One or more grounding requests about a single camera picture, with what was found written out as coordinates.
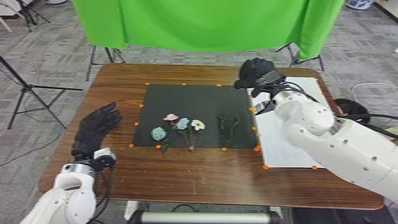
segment black cable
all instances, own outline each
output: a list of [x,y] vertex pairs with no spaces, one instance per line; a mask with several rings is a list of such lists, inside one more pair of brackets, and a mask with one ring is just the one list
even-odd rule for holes
[[15,160],[19,160],[24,156],[27,156],[33,152],[40,151],[42,149],[45,149],[52,144],[54,142],[59,140],[59,137],[61,137],[61,133],[56,137],[56,139],[47,143],[47,145],[43,145],[38,149],[33,149],[31,151],[27,151],[20,156],[17,156],[8,162],[4,162],[0,164],[0,167],[4,167]]
[[102,198],[100,202],[97,203],[97,207],[100,207],[100,205],[102,205],[102,203],[104,203],[104,201],[106,201],[106,199],[107,199],[107,197],[109,197],[109,193],[111,193],[111,188],[109,188],[109,185],[111,185],[111,182],[113,182],[113,179],[114,179],[114,177],[113,177],[113,176],[109,176],[109,180],[107,180],[107,177],[106,177],[104,172],[100,172],[100,174],[102,174],[102,178],[104,178],[104,185],[106,185],[106,187],[107,187],[107,190],[106,190],[104,198]]
[[287,82],[287,81],[285,81],[283,84],[294,85],[294,86],[301,89],[301,91],[305,92],[305,89],[303,89],[303,87],[299,86],[297,83],[294,83],[294,82]]
[[98,178],[100,178],[100,174],[104,175],[104,172],[97,172],[97,177],[95,177],[95,187],[93,187],[93,189],[95,189],[95,194],[98,194],[98,188],[100,188],[100,181],[98,181]]
[[301,91],[299,89],[294,89],[294,88],[292,89],[285,89],[278,93],[281,93],[281,92],[297,92],[297,93],[305,94],[306,97],[319,103],[319,100],[315,99],[315,97],[305,91]]
[[398,116],[386,115],[386,114],[353,114],[353,115],[342,116],[342,118],[349,118],[349,119],[358,119],[367,117],[385,117],[385,118],[398,120]]
[[106,224],[100,220],[91,220],[91,222],[97,222],[97,223],[100,223],[100,224]]
[[109,183],[107,184],[107,192],[106,192],[106,195],[104,195],[104,199],[102,199],[102,201],[98,203],[98,206],[102,205],[104,201],[106,201],[106,205],[104,205],[104,208],[102,208],[100,212],[97,213],[95,217],[91,218],[90,223],[98,221],[97,219],[102,216],[104,211],[106,211],[106,209],[109,207],[111,189],[113,189],[113,184],[114,184],[114,167],[111,167],[111,174],[109,174],[109,182],[107,183]]
[[390,122],[392,122],[393,120],[395,120],[395,119],[390,119],[390,120],[386,121],[386,123],[385,123],[383,126],[381,126],[383,129],[385,129],[386,125],[390,124]]
[[198,209],[194,208],[194,206],[189,205],[189,204],[182,204],[182,205],[178,205],[178,206],[175,207],[175,209],[171,210],[171,212],[177,212],[178,208],[184,207],[184,206],[189,207],[189,208],[193,209],[194,212],[200,212],[200,210],[198,210]]
[[145,203],[146,203],[146,211],[150,212],[152,211],[152,204],[150,204],[148,201],[145,201]]
[[383,128],[379,128],[376,125],[360,122],[360,124],[369,127],[374,131],[377,131],[381,134],[388,135],[392,138],[398,139],[398,135],[386,131]]

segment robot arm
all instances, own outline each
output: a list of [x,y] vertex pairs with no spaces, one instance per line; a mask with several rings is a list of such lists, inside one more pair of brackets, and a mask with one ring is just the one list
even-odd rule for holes
[[285,121],[290,143],[303,148],[342,179],[397,201],[395,143],[356,121],[335,117],[333,111],[306,92],[287,84],[285,75],[274,69],[258,68],[274,68],[271,64],[262,59],[246,62],[235,87],[255,88],[255,97],[262,92],[271,93],[267,105],[274,106],[276,115]]
[[54,189],[43,195],[22,224],[90,222],[97,210],[93,183],[93,167],[77,163],[66,164],[58,175]]
[[54,189],[43,195],[22,224],[86,224],[97,210],[95,174],[114,167],[111,148],[100,150],[104,138],[122,122],[116,103],[100,108],[81,122],[74,144],[75,161],[63,166]]

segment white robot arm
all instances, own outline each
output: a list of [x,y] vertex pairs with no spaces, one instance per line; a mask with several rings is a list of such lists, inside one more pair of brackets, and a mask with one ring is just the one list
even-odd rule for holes
[[95,152],[95,158],[63,166],[54,189],[43,195],[22,224],[86,224],[97,210],[93,192],[95,174],[114,165],[111,148]]
[[283,91],[274,97],[289,141],[353,184],[398,200],[398,147],[356,121],[337,118],[306,94]]
[[116,103],[102,107],[81,121],[74,144],[74,162],[63,166],[54,189],[43,195],[22,224],[86,224],[97,210],[93,192],[95,174],[116,164],[111,148],[102,147],[104,138],[122,122]]

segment black mat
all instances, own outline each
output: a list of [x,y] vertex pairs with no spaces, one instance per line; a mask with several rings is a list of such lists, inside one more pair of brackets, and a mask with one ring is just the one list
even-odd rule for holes
[[[154,147],[161,144],[152,138],[152,130],[157,127],[168,127],[164,117],[168,114],[177,114],[180,118],[198,119],[207,124],[196,147],[225,147],[218,118],[223,115],[228,130],[234,126],[235,117],[241,120],[228,148],[253,149],[258,143],[250,106],[248,92],[234,87],[152,85],[146,90],[141,125],[134,137],[136,146]],[[171,147],[187,148],[184,136],[173,130],[168,131],[168,134]]]

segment cable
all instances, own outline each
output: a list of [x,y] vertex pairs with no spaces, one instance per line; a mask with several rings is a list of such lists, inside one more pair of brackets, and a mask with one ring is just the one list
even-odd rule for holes
[[374,131],[377,131],[381,134],[388,135],[392,138],[398,139],[398,135],[386,131],[383,128],[379,128],[376,125],[360,122],[360,124],[369,127]]
[[392,123],[393,120],[395,120],[395,119],[390,119],[390,120],[386,121],[386,123],[381,125],[381,128],[383,128],[383,129],[386,129],[386,126],[388,126],[388,124]]
[[38,149],[33,149],[31,151],[27,151],[20,156],[17,156],[8,162],[4,162],[0,164],[0,167],[4,167],[15,160],[19,160],[24,156],[27,156],[33,152],[40,151],[42,149],[45,149],[52,144],[54,142],[59,140],[59,137],[61,137],[61,133],[56,137],[56,139],[38,148]]
[[398,116],[386,115],[386,114],[353,114],[353,115],[342,116],[342,118],[349,118],[349,119],[358,119],[367,117],[385,117],[385,118],[398,120]]
[[98,222],[100,224],[106,224],[100,220],[91,220],[91,222]]
[[104,172],[97,172],[97,177],[95,177],[95,194],[98,194],[98,188],[100,188],[100,184],[98,184],[98,178],[100,178],[100,174],[104,175]]
[[319,100],[315,99],[315,97],[305,91],[301,91],[299,89],[285,89],[278,93],[281,93],[281,92],[299,92],[319,103]]
[[146,211],[150,212],[152,211],[152,204],[150,204],[148,201],[145,201],[145,203],[146,203]]
[[351,88],[351,92],[353,92],[353,98],[354,98],[354,100],[360,102],[360,100],[358,100],[358,96],[356,96],[356,88],[358,87],[361,87],[361,86],[369,86],[369,85],[381,85],[381,86],[386,86],[386,87],[392,87],[392,88],[395,88],[395,89],[398,89],[398,86],[395,86],[395,85],[390,85],[390,84],[386,84],[386,83],[379,83],[379,82],[376,82],[376,83],[361,83],[361,84],[358,84],[353,88]]
[[287,82],[287,81],[285,81],[283,84],[294,85],[294,86],[301,89],[301,91],[305,92],[305,89],[303,89],[303,87],[299,86],[297,83],[294,83],[294,82]]
[[107,207],[109,207],[109,196],[111,196],[113,184],[114,184],[114,167],[111,167],[109,182],[107,182],[107,192],[106,192],[106,195],[104,195],[104,199],[102,199],[102,201],[100,201],[100,203],[98,203],[98,206],[100,206],[102,203],[104,203],[104,201],[106,201],[106,205],[104,205],[104,208],[102,208],[100,212],[97,213],[95,217],[91,218],[90,223],[91,223],[93,221],[98,222],[97,219],[98,219],[98,217],[102,216],[104,211],[106,211],[106,209],[107,209]]
[[184,206],[189,207],[189,208],[193,209],[194,212],[200,212],[200,209],[196,209],[194,206],[189,205],[189,204],[182,204],[182,205],[178,205],[178,206],[175,207],[175,209],[171,210],[171,212],[177,212],[178,208],[184,207]]
[[111,185],[111,181],[113,181],[113,179],[114,179],[114,175],[113,175],[113,173],[111,173],[113,176],[109,177],[109,180],[107,180],[107,177],[106,177],[104,172],[100,172],[100,174],[102,174],[102,178],[104,178],[104,184],[106,184],[106,186],[107,186],[107,191],[106,191],[104,198],[102,198],[100,202],[97,203],[97,207],[100,207],[100,205],[102,205],[102,203],[104,203],[104,201],[106,201],[106,199],[107,199],[107,196],[109,196],[109,193],[111,193],[109,185]]

